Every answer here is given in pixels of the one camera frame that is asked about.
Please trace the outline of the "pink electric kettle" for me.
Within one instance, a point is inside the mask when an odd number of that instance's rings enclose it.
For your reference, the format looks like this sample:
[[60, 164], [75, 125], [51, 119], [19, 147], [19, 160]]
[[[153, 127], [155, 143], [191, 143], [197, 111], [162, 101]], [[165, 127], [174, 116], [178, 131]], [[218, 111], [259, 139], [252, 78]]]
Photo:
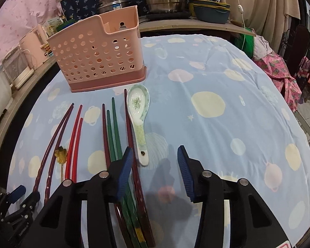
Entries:
[[41, 24], [22, 37], [19, 45], [31, 69], [38, 69], [49, 59], [47, 35]]

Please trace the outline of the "green chopstick short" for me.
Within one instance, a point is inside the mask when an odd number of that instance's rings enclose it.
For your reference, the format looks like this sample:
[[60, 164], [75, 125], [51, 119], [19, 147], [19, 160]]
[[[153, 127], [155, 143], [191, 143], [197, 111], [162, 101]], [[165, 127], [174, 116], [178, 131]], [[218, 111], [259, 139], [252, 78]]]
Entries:
[[[113, 139], [109, 110], [106, 110], [106, 118], [107, 118], [107, 138], [109, 142], [110, 160], [111, 162], [114, 162], [122, 159], [123, 154], [122, 153], [118, 154], [117, 151], [115, 150], [116, 143], [115, 140]], [[129, 184], [126, 185], [125, 195], [121, 198], [121, 201], [119, 201], [119, 203], [114, 205], [114, 207], [126, 247], [142, 247], [137, 236], [137, 230], [139, 230], [138, 227], [139, 221]]]

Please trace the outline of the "pink floral fabric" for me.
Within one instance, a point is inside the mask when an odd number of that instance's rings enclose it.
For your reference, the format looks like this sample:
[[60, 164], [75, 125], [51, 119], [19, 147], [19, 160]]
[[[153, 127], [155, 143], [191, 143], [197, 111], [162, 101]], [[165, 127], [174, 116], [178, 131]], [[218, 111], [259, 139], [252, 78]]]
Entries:
[[296, 112], [302, 91], [295, 78], [291, 76], [284, 59], [260, 35], [254, 38], [252, 60], [268, 75], [282, 94], [292, 112]]

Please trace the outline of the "pink dotted curtain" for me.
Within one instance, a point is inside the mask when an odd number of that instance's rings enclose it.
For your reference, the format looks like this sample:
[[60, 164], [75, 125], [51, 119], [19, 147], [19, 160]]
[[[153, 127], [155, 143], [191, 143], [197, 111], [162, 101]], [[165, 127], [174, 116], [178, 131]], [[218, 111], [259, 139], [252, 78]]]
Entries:
[[0, 64], [28, 32], [61, 11], [61, 0], [6, 0], [0, 9]]

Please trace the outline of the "hanging clothes rack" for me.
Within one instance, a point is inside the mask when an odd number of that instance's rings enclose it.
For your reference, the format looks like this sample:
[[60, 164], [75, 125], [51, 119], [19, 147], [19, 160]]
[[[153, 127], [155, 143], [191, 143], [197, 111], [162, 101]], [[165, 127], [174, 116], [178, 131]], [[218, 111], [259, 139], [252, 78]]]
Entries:
[[279, 45], [290, 75], [300, 90], [310, 87], [310, 5], [298, 0], [300, 18], [290, 17], [288, 29], [282, 34]]

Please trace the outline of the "bright red chopstick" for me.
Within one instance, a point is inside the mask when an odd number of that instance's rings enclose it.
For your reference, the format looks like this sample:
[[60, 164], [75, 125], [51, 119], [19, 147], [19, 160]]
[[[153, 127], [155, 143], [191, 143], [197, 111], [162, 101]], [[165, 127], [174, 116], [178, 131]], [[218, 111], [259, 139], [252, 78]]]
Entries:
[[66, 168], [65, 168], [65, 179], [70, 178], [70, 172], [71, 172], [71, 164], [72, 164], [72, 155], [73, 155], [73, 149], [74, 149], [74, 142], [75, 142], [75, 137], [77, 134], [77, 128], [78, 128], [78, 123], [80, 119], [80, 113], [82, 111], [83, 105], [79, 105], [77, 115], [75, 117], [75, 122], [69, 142], [69, 148], [68, 148], [68, 153], [67, 153], [67, 162], [66, 162]]
[[80, 118], [78, 124], [78, 130], [75, 139], [74, 153], [73, 153], [73, 169], [72, 169], [72, 181], [77, 182], [77, 167], [78, 167], [78, 153], [79, 153], [79, 143], [80, 135], [82, 130], [83, 118]]

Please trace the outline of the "pink perforated utensil holder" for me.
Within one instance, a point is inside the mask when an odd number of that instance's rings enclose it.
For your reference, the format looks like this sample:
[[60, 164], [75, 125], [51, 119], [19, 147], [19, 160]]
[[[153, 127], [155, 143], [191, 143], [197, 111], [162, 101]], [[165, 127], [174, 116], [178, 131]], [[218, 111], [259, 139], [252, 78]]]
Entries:
[[128, 85], [146, 78], [136, 6], [80, 20], [47, 42], [71, 92]]

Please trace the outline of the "gold flower spoon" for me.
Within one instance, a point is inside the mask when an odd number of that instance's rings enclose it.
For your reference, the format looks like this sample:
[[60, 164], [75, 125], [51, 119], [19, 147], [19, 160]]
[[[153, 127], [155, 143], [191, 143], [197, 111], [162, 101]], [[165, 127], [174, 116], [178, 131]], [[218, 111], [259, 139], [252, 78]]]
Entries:
[[64, 165], [67, 162], [67, 149], [63, 146], [59, 146], [58, 149], [55, 150], [54, 155], [56, 157], [57, 163], [60, 165], [60, 181], [64, 180]]

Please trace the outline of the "white carton box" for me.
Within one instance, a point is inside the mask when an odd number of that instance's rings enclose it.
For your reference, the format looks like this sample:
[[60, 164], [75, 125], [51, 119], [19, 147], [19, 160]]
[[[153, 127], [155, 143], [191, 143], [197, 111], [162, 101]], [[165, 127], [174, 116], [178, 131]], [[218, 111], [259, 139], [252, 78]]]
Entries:
[[45, 30], [45, 33], [47, 34], [47, 36], [51, 37], [57, 33], [57, 28], [63, 23], [64, 23], [63, 20], [59, 16], [56, 16], [52, 19], [46, 20], [42, 24], [42, 27]]

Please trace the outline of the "blue dotted tablecloth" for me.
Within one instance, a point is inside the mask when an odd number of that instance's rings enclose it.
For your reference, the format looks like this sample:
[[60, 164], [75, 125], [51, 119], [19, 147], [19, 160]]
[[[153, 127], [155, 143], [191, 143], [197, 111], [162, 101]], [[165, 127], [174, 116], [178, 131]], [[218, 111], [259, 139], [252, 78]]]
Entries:
[[[177, 149], [225, 180], [246, 178], [267, 203], [292, 245], [310, 227], [310, 146], [272, 80], [226, 40], [202, 35], [142, 38], [150, 107], [144, 123], [149, 164], [139, 174], [157, 247], [193, 247], [201, 204], [186, 195]], [[12, 155], [8, 190], [32, 191], [59, 122], [83, 117], [78, 181], [105, 169], [102, 111], [116, 109], [127, 145], [123, 86], [73, 93], [59, 72], [31, 110]]]

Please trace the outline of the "black induction cooker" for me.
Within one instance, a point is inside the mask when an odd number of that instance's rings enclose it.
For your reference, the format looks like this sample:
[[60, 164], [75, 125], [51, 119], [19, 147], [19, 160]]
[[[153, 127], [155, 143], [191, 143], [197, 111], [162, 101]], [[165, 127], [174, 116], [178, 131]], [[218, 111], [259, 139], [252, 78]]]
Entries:
[[150, 21], [188, 19], [190, 17], [191, 17], [190, 12], [150, 13], [146, 15], [146, 18]]

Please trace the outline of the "white green ceramic spoon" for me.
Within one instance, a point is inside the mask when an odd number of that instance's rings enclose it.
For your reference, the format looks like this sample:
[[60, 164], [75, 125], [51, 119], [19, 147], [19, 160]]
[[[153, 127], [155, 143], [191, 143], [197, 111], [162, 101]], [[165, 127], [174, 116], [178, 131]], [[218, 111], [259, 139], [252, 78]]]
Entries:
[[137, 144], [138, 161], [142, 166], [146, 167], [149, 164], [149, 155], [144, 122], [150, 106], [149, 91], [146, 86], [132, 86], [128, 91], [126, 104]]

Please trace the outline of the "green milk powder can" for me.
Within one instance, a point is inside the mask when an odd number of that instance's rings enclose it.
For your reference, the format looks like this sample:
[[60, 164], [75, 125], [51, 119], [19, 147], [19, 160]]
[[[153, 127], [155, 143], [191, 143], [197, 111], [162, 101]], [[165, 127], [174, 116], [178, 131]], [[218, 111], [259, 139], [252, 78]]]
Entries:
[[60, 24], [60, 25], [56, 28], [56, 30], [57, 30], [57, 32], [59, 32], [59, 31], [65, 29], [65, 28], [67, 28], [67, 27], [69, 27], [69, 26], [71, 26], [71, 25], [73, 25], [73, 24], [75, 24], [75, 23], [76, 23], [76, 21], [75, 21], [74, 19], [70, 19], [70, 20], [64, 22], [63, 24]]

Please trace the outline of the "green chopstick long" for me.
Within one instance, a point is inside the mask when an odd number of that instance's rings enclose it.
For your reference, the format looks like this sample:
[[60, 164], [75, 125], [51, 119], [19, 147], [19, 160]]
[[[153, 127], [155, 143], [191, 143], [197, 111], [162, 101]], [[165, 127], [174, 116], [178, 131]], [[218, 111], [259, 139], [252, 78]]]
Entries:
[[[117, 122], [115, 98], [112, 98], [112, 117], [113, 117], [113, 130], [115, 135], [115, 147], [117, 151], [117, 159], [122, 159], [123, 151], [121, 148], [121, 141], [119, 135], [119, 126]], [[131, 237], [133, 247], [148, 247], [144, 239], [141, 224], [139, 223], [138, 212], [134, 203], [129, 183], [126, 184], [125, 195], [121, 200], [123, 209], [123, 217]]]

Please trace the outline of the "beige hanging cloth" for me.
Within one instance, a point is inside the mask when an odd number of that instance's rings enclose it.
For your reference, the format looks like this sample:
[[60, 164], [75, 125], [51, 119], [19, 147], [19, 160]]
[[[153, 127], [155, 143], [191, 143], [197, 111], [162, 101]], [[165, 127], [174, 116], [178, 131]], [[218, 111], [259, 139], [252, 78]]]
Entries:
[[298, 0], [221, 0], [231, 5], [230, 18], [245, 21], [263, 36], [274, 51], [278, 51], [282, 34], [290, 17], [300, 18]]

